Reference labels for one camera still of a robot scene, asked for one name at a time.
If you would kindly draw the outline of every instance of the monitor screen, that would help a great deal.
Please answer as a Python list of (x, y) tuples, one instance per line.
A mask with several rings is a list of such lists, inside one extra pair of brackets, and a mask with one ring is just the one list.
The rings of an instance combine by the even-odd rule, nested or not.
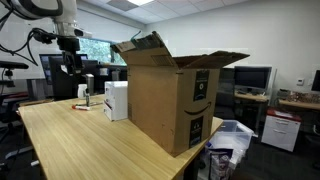
[(312, 91), (320, 91), (320, 70), (317, 70), (312, 84)]
[[(81, 60), (87, 60), (88, 56), (86, 54), (77, 54), (81, 57)], [(62, 54), (40, 54), (40, 61), (43, 68), (44, 77), (47, 80), (48, 85), (52, 85), (52, 79), (50, 74), (50, 65), (49, 65), (49, 58), (55, 57), (55, 58), (62, 58)]]
[(81, 74), (92, 74), (94, 76), (99, 75), (100, 71), (98, 67), (98, 61), (96, 60), (83, 60), (83, 69)]
[(234, 71), (236, 86), (267, 89), (271, 67), (236, 66)]
[(64, 65), (62, 57), (49, 57), (50, 77), (55, 100), (66, 100), (76, 97), (77, 81), (74, 76), (65, 73), (61, 66)]

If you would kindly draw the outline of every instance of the wooden table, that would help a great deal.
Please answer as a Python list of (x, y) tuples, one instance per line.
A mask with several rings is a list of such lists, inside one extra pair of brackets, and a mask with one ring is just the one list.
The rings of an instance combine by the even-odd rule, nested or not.
[(254, 129), (254, 137), (259, 137), (259, 125), (260, 125), (260, 120), (261, 120), (261, 113), (262, 113), (262, 108), (263, 104), (268, 102), (268, 97), (267, 96), (261, 96), (261, 95), (252, 95), (252, 94), (240, 94), (238, 92), (234, 93), (234, 97), (238, 99), (244, 99), (244, 100), (251, 100), (259, 103), (259, 108), (258, 108), (258, 113), (256, 117), (256, 124), (255, 124), (255, 129)]
[[(103, 95), (91, 102), (103, 101)], [(174, 179), (206, 141), (173, 158), (129, 120), (111, 122), (102, 105), (72, 110), (67, 100), (20, 107), (47, 179)], [(214, 118), (212, 135), (222, 120)]]
[(287, 100), (279, 100), (279, 104), (320, 111), (320, 104), (315, 104), (315, 103), (291, 102)]

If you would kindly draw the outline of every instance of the white filing cabinet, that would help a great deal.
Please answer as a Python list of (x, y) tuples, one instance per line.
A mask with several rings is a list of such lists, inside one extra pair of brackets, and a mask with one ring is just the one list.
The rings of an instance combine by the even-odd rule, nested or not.
[(297, 115), (269, 108), (261, 141), (292, 152), (300, 122), (301, 118)]
[(128, 118), (128, 81), (105, 82), (103, 111), (111, 121)]

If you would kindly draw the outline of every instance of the box flap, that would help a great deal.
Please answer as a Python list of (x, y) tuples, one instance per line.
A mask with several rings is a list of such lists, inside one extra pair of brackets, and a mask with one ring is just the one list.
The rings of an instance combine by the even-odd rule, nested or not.
[(157, 32), (141, 39), (111, 45), (127, 65), (178, 67)]
[(176, 57), (174, 60), (182, 69), (220, 69), (249, 56), (242, 53), (217, 51), (210, 55)]
[(121, 52), (120, 56), (127, 65), (140, 66), (172, 66), (177, 67), (167, 48), (155, 48)]
[(249, 55), (217, 51), (210, 55), (172, 58), (157, 32), (140, 39), (111, 45), (127, 65), (172, 66), (180, 69), (220, 69)]

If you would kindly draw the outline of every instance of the ceiling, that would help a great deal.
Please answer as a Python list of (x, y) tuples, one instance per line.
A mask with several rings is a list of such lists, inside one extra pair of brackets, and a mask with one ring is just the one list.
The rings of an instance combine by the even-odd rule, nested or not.
[(84, 0), (108, 11), (144, 24), (155, 23), (248, 0), (154, 0), (140, 7), (123, 11), (107, 3), (111, 0)]

